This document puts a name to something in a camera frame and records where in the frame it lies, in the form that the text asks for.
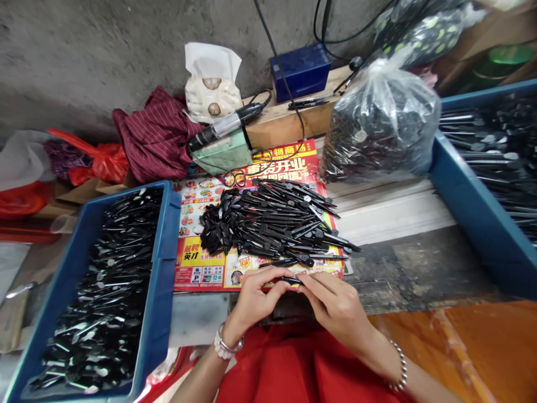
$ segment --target orange wooden surface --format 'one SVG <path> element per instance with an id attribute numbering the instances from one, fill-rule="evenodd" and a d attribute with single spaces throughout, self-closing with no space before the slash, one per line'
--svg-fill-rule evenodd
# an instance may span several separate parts
<path id="1" fill-rule="evenodd" d="M 537 402 L 537 303 L 517 301 L 371 318 L 465 402 Z"/>

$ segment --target purple cloth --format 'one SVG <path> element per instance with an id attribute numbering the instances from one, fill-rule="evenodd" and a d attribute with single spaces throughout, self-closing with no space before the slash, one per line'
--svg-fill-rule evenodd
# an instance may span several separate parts
<path id="1" fill-rule="evenodd" d="M 43 144 L 56 177 L 69 180 L 68 172 L 78 166 L 90 167 L 93 158 L 63 140 L 49 140 Z"/>

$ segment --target woman's right hand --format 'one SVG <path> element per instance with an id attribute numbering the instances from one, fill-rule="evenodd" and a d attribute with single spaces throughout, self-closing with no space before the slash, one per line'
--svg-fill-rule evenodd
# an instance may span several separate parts
<path id="1" fill-rule="evenodd" d="M 356 289 L 325 271 L 296 276 L 304 285 L 315 318 L 342 345 L 358 357 L 374 348 L 380 333 L 368 320 Z"/>

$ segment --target red skirt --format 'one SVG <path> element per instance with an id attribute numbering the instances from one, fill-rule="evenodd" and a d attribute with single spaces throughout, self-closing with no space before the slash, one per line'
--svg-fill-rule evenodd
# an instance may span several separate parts
<path id="1" fill-rule="evenodd" d="M 217 403 L 407 402 L 318 324 L 255 327 Z"/>

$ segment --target green container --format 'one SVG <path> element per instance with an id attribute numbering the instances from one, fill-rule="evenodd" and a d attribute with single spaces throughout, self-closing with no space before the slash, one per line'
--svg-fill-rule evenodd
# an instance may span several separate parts
<path id="1" fill-rule="evenodd" d="M 496 87 L 532 60 L 534 55 L 535 49 L 527 45 L 504 45 L 492 48 L 487 52 L 487 56 L 472 69 L 471 74 L 463 81 L 456 94 Z"/>
<path id="2" fill-rule="evenodd" d="M 223 169 L 211 167 L 206 163 L 217 165 L 227 170 L 242 168 L 252 163 L 252 156 L 242 128 L 239 128 L 220 140 L 194 152 L 194 162 L 211 175 L 223 174 Z"/>

